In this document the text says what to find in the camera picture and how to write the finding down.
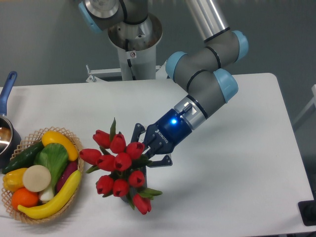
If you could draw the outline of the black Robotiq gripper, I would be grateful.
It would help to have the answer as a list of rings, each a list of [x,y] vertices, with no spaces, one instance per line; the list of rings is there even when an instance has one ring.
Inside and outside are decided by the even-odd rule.
[[[162,160],[152,161],[148,167],[172,166],[171,152],[174,148],[192,133],[192,129],[184,120],[182,115],[186,112],[177,112],[175,109],[169,110],[154,124],[143,126],[136,123],[131,137],[132,142],[144,143],[149,149],[146,156],[164,155]],[[144,141],[140,136],[145,133]]]

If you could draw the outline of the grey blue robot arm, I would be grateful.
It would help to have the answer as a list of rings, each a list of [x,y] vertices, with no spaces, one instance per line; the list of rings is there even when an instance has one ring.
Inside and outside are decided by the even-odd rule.
[[[147,149],[136,167],[172,165],[175,146],[238,92],[236,80],[225,67],[247,54],[246,36],[230,29],[217,1],[189,0],[186,4],[204,48],[191,56],[175,52],[167,59],[167,76],[187,95],[154,124],[135,125],[132,141],[144,135]],[[149,13],[146,0],[84,0],[79,10],[92,31],[108,32],[118,51],[123,80],[156,78],[156,46],[162,26]]]

